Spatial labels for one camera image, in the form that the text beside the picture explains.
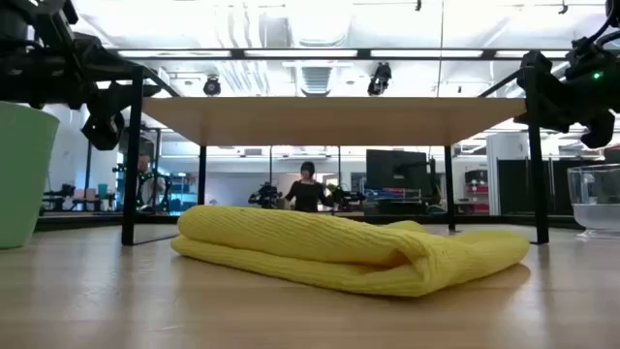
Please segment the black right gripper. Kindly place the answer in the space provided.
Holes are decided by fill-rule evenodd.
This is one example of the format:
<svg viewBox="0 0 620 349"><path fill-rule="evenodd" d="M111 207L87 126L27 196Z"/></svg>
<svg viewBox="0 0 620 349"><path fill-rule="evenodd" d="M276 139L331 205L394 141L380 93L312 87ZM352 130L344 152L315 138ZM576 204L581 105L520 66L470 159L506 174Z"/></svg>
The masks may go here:
<svg viewBox="0 0 620 349"><path fill-rule="evenodd" d="M526 53L517 84L525 91L526 112L513 121L567 133L578 123L586 128L580 140L589 148L608 145L619 110L619 58L599 51L576 61L560 80L551 73L552 63L541 52Z"/></svg>

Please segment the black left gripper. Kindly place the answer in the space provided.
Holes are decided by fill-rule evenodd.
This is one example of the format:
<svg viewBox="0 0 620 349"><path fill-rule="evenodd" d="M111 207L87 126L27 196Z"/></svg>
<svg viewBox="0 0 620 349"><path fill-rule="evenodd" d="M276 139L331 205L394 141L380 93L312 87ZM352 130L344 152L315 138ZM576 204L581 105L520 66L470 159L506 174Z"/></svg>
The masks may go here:
<svg viewBox="0 0 620 349"><path fill-rule="evenodd" d="M77 62L77 99L89 116L81 129L98 150L115 148L125 129L122 111L132 105L135 88L121 80L139 72L139 85L151 70L104 48L95 36L78 34L74 40Z"/></svg>

